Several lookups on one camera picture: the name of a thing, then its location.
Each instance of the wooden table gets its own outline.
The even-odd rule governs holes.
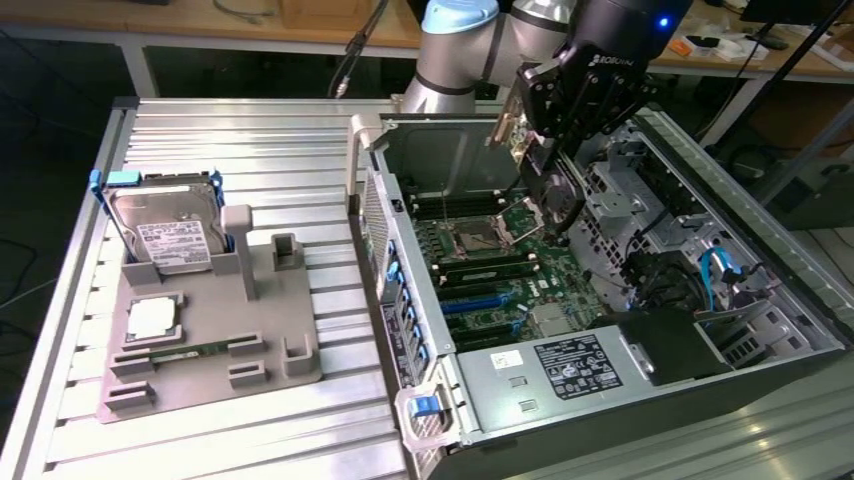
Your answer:
[[[277,0],[225,0],[225,3],[242,10],[277,10]],[[690,23],[696,24],[696,19],[716,23],[723,17],[728,20],[731,30],[740,31],[743,24],[738,15],[696,0],[680,30]],[[352,36],[349,31],[288,29],[279,16],[264,18],[259,25],[249,24],[216,10],[210,0],[172,0],[168,6],[141,5],[129,0],[9,0],[0,4],[0,28],[9,35],[21,38],[117,45],[140,97],[157,96],[145,47],[341,55]],[[790,48],[771,51],[762,62],[751,62],[742,75],[748,82],[708,129],[700,142],[703,145],[718,140],[803,40],[786,32],[775,30],[774,33],[787,40]],[[389,0],[363,54],[416,58],[419,42],[420,28],[405,0]],[[684,58],[665,50],[652,61],[649,71],[734,77],[739,67],[738,61],[727,62],[718,57]],[[812,53],[804,56],[786,79],[815,83],[854,83],[851,73],[839,70]]]
[[[277,0],[224,2],[245,11],[279,11]],[[157,96],[145,47],[343,55],[353,34],[285,28],[277,14],[253,25],[220,12],[210,0],[172,0],[168,6],[129,0],[9,0],[0,2],[0,28],[18,38],[117,45],[140,97]],[[416,58],[419,42],[408,4],[391,0],[363,55]]]

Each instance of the white label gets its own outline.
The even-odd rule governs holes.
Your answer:
[[[210,261],[201,222],[150,223],[136,228],[150,261],[157,267],[176,267]]]
[[[489,355],[492,359],[492,366],[495,370],[500,370],[501,368],[517,367],[521,365],[521,354],[519,350],[509,350],[508,352],[497,352]]]

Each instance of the circuit board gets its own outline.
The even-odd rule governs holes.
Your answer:
[[[497,215],[413,221],[457,352],[580,331],[604,313],[572,254],[520,200]],[[455,312],[479,300],[487,308]]]

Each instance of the hard drive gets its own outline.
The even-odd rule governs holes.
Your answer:
[[[220,225],[218,173],[146,175],[112,172],[102,203],[136,262],[161,274],[204,271],[210,255],[229,250]]]

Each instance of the motherboard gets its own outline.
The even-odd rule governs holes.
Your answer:
[[[456,351],[584,330],[604,308],[536,204],[499,192],[412,206],[415,232]]]

